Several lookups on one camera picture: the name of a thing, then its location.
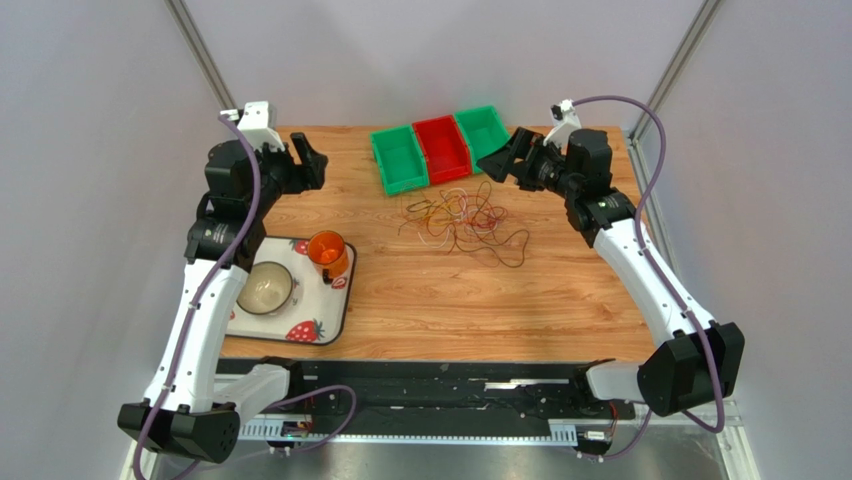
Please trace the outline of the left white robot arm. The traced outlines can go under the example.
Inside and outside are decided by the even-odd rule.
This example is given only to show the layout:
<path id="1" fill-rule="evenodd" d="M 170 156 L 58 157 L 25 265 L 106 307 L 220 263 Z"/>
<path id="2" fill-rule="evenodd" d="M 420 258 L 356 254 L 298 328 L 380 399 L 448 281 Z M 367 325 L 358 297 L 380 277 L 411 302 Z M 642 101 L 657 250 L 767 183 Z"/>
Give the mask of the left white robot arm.
<path id="1" fill-rule="evenodd" d="M 248 154 L 238 140 L 208 153 L 208 190 L 187 234 L 181 303 L 166 350 L 143 399 L 120 407 L 117 426 L 154 453 L 215 464 L 234 450 L 240 427 L 300 383 L 298 362 L 262 359 L 215 393 L 215 374 L 237 297 L 266 236 L 263 219 L 283 195 L 319 190 L 326 155 L 296 132 L 281 149 Z"/>

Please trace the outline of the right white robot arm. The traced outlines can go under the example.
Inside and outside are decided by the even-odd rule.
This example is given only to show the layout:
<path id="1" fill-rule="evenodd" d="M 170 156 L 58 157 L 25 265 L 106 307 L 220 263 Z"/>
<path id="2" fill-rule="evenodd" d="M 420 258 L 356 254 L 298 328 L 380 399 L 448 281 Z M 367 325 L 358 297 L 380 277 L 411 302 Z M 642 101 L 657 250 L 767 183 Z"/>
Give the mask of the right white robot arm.
<path id="1" fill-rule="evenodd" d="M 651 332 L 656 349 L 644 362 L 583 367 L 586 395 L 641 402 L 661 417 L 724 401 L 736 385 L 744 335 L 733 322 L 719 323 L 674 276 L 633 202 L 612 187 L 611 163 L 602 130 L 577 130 L 558 147 L 519 128 L 477 165 L 495 182 L 514 177 L 523 191 L 560 196 L 570 225 L 616 273 Z"/>

